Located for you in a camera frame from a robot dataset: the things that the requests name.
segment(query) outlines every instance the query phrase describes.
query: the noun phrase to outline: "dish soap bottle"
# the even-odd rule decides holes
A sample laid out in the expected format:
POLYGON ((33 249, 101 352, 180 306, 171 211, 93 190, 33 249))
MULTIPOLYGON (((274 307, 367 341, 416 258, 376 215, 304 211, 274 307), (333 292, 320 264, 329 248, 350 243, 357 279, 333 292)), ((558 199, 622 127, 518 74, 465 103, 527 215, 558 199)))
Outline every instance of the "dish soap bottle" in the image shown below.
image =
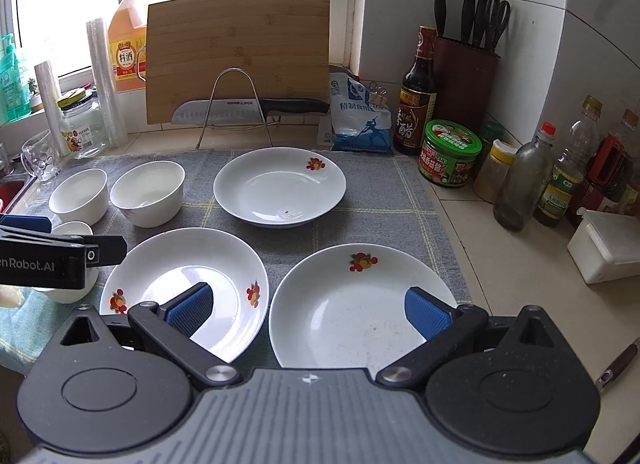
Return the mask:
POLYGON ((31 113, 29 94, 29 67, 21 49, 12 43, 13 34, 2 38, 4 57, 0 60, 2 95, 9 121, 31 113))
POLYGON ((555 135, 553 124, 543 124, 513 158, 494 204, 494 218, 502 227, 520 231, 531 218, 551 178, 555 135))
POLYGON ((571 197, 587 171, 587 163, 598 150, 598 118, 602 103, 591 95, 582 104, 582 118, 569 130, 568 146, 556 159, 549 185, 533 216, 541 224, 555 227, 569 206, 571 197))
POLYGON ((140 53, 140 75, 145 77, 146 7, 142 0, 122 0, 109 23, 109 50, 118 92, 145 87, 138 77, 136 60, 140 53))

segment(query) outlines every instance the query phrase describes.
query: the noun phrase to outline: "floral decal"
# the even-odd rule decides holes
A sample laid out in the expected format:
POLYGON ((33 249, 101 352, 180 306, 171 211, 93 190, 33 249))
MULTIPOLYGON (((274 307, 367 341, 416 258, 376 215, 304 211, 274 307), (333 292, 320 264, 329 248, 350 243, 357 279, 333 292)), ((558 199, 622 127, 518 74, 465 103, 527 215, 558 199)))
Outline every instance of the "floral decal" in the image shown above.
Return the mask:
POLYGON ((378 259, 375 256, 371 256, 370 254, 358 253, 351 254, 351 267, 349 270, 351 272, 357 270, 358 272, 362 272, 364 269, 370 269, 372 265, 377 264, 378 259))
POLYGON ((260 285, 258 285, 258 280, 255 281, 255 283, 251 284, 251 287, 249 287, 246 290, 246 294, 247 294, 247 298, 249 300, 249 303, 251 305, 255 307, 258 306, 258 298, 260 298, 260 285))
POLYGON ((124 297, 122 289, 118 289, 113 293, 109 300, 110 309, 115 311, 116 314, 122 314, 127 311, 127 300, 124 297))
POLYGON ((322 169, 324 167, 324 162, 322 162, 319 158, 311 157, 309 162, 306 163, 306 168, 311 171, 315 171, 317 169, 322 169))

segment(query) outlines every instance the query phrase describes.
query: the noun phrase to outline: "white plastic container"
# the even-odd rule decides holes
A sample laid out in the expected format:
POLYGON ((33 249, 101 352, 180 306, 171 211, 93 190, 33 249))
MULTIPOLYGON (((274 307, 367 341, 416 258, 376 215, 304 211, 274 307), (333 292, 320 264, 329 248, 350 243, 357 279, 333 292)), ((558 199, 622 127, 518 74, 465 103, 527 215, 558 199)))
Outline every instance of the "white plastic container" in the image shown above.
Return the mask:
POLYGON ((567 245, 586 283, 640 274, 640 219, 578 209, 582 222, 567 245))

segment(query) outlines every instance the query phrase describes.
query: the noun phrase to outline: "white ceramic bowl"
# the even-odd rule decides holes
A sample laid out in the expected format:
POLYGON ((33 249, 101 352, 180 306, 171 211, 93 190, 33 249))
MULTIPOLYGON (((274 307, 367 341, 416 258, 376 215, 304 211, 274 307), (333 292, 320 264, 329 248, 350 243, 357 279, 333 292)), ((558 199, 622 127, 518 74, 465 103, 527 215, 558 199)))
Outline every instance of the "white ceramic bowl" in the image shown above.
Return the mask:
POLYGON ((297 148, 250 151, 226 164, 213 182, 229 214, 261 227, 295 227, 333 209, 347 187, 338 166, 297 148))
POLYGON ((224 231, 174 229, 134 247, 111 272, 100 314, 126 312, 141 301, 162 304, 200 281, 213 290, 213 312, 191 339, 230 363, 267 316, 269 282, 255 251, 224 231))
POLYGON ((157 227, 182 207, 184 169, 169 160, 148 162, 127 171, 111 188, 111 202, 138 227, 157 227))
POLYGON ((107 173, 101 169, 86 169, 70 176, 49 197, 49 209, 63 223, 94 225, 107 212, 107 207, 107 173))
MULTIPOLYGON (((92 231, 89 225, 84 222, 67 222, 61 224, 58 227, 54 227, 51 230, 52 235, 92 235, 92 231)), ((86 269, 84 274, 84 288, 83 289, 52 289, 52 288, 40 288, 33 287, 33 290, 43 293, 46 297, 56 301, 58 303, 73 303, 84 298, 92 288, 94 288, 95 282, 98 279, 98 268, 90 267, 86 269)))
POLYGON ((452 307, 440 277, 413 256, 350 243, 306 257, 284 277, 269 312, 269 335, 285 368, 367 367, 372 375, 424 343, 404 316, 408 288, 452 307))

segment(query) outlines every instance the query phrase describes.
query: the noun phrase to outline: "kitchen counter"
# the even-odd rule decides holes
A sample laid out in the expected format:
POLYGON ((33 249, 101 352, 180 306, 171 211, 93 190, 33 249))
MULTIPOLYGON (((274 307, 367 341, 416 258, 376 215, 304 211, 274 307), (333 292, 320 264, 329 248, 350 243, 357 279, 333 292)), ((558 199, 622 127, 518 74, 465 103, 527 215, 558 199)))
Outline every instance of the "kitchen counter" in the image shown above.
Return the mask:
MULTIPOLYGON (((316 126, 271 127, 273 145, 323 149, 316 126)), ((108 155, 168 153, 193 149, 200 129, 132 134, 108 155)), ((207 129, 202 148, 266 147, 264 129, 207 129)), ((425 186, 449 236, 475 304, 494 315, 516 315, 526 304, 545 308, 592 378, 597 378, 640 336, 640 277, 597 285, 584 283, 566 244, 574 229, 562 221, 550 229, 532 219, 519 233, 495 222, 492 206, 470 187, 425 186)), ((33 197, 37 187, 30 191, 33 197)), ((14 210, 19 213, 25 202, 14 210)), ((633 362, 602 397, 600 418, 586 447, 598 463, 612 462, 640 431, 640 364, 633 362)))

